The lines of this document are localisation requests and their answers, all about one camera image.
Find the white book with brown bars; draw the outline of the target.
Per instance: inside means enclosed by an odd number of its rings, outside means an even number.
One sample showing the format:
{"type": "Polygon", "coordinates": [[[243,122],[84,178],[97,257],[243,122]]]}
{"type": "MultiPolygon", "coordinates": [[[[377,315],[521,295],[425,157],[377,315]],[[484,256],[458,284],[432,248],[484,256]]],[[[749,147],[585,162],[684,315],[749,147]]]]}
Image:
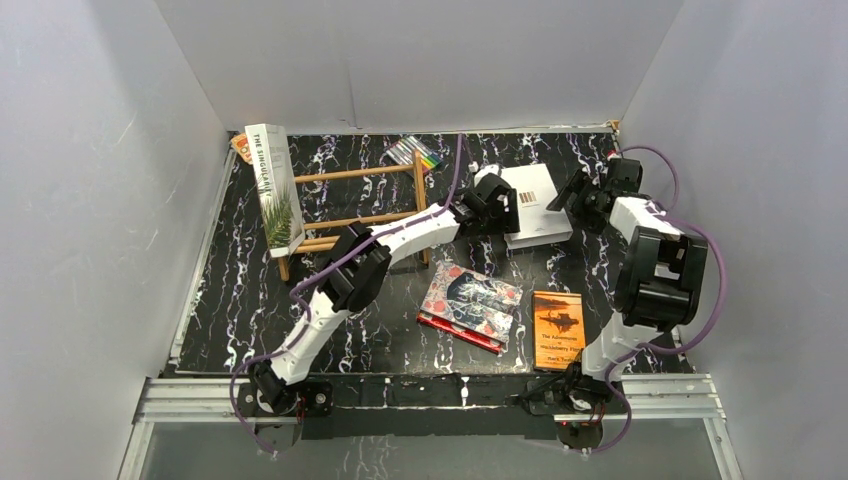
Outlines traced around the white book with brown bars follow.
{"type": "Polygon", "coordinates": [[[557,195],[547,165],[539,163],[504,168],[500,176],[517,190],[520,230],[504,235],[510,250],[549,245],[571,238],[573,228],[566,213],[547,209],[557,195]]]}

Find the white palm leaf book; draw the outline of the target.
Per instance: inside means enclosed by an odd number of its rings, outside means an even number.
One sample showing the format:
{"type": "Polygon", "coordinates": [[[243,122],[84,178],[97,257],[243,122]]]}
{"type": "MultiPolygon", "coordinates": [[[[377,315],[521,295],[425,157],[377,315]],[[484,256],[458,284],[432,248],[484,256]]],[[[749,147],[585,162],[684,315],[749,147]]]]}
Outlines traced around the white palm leaf book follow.
{"type": "Polygon", "coordinates": [[[305,222],[282,126],[254,124],[245,127],[260,212],[272,258],[294,253],[305,239],[305,222]]]}

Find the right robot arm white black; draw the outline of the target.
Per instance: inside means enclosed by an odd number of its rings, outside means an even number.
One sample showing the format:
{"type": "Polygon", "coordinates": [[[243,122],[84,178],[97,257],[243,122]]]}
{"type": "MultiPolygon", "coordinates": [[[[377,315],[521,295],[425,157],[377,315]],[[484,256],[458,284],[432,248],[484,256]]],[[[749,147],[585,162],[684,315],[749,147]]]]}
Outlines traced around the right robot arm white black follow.
{"type": "Polygon", "coordinates": [[[708,244],[666,220],[665,210],[641,192],[642,176],[639,161],[613,157],[598,181],[574,173],[547,206],[592,233],[612,227],[627,242],[612,315],[566,371],[564,403],[577,414],[610,400],[626,362],[689,324],[698,309],[708,244]]]}

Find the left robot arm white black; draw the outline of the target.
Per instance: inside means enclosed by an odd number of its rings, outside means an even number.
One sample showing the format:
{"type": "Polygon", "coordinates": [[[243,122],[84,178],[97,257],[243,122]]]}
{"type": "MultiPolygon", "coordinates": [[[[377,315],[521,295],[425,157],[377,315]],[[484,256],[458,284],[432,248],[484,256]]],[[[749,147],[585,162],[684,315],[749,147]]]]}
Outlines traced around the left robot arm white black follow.
{"type": "Polygon", "coordinates": [[[519,230],[518,191],[495,173],[479,174],[462,193],[385,225],[350,224],[325,265],[291,293],[300,318],[280,346],[244,368],[256,398],[275,416],[294,411],[297,385],[337,327],[377,298],[387,271],[400,260],[457,239],[519,230]]]}

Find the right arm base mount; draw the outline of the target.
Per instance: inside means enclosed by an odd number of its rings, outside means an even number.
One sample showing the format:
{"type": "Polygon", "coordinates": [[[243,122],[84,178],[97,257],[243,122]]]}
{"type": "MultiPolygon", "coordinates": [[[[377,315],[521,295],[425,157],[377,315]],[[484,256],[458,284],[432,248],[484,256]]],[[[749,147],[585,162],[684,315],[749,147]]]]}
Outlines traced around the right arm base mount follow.
{"type": "Polygon", "coordinates": [[[534,416],[577,415],[580,420],[557,423],[557,437],[564,447],[589,453],[601,446],[602,420],[615,399],[603,380],[582,375],[579,368],[569,368],[528,381],[524,390],[511,396],[508,402],[534,416]]]}

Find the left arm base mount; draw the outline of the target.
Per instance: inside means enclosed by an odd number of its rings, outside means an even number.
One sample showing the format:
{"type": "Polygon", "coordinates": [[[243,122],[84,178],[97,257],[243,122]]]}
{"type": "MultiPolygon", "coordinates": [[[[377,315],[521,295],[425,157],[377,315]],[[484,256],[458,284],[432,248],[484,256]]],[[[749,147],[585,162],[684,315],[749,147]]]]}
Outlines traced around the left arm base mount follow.
{"type": "Polygon", "coordinates": [[[334,388],[329,382],[310,381],[283,385],[277,380],[232,377],[228,396],[233,414],[259,451],[271,458],[279,455],[277,444],[260,435],[261,420],[293,420],[302,426],[307,418],[323,418],[333,410],[334,388]]]}

